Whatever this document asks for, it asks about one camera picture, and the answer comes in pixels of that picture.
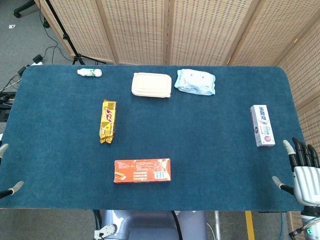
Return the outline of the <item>left robot hand grey fingertips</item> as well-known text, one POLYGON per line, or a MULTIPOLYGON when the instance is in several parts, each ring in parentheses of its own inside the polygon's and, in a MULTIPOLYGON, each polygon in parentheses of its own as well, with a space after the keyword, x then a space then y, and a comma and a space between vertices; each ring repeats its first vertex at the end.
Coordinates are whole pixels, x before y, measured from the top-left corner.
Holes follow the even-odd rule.
MULTIPOLYGON (((7 151, 9 145, 7 143, 3 144, 0 147, 0 160, 2 161, 2 158, 5 154, 5 152, 7 151)), ((3 199, 5 197, 14 195, 16 192, 18 192, 20 190, 20 188, 24 185, 24 181, 18 181, 13 187, 7 189, 7 190, 3 190, 0 192, 0 198, 3 199)))

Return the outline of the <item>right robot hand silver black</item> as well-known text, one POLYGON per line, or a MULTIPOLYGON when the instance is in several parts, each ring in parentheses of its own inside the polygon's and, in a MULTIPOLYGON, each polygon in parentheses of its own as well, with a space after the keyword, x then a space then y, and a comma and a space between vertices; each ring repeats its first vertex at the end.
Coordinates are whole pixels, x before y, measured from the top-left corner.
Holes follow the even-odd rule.
POLYGON ((294 145, 283 140, 287 151, 293 177, 293 186, 281 182, 273 176, 273 183, 282 191, 295 197, 297 202, 306 207, 320 206, 320 158, 316 149, 296 137, 292 138, 294 145))

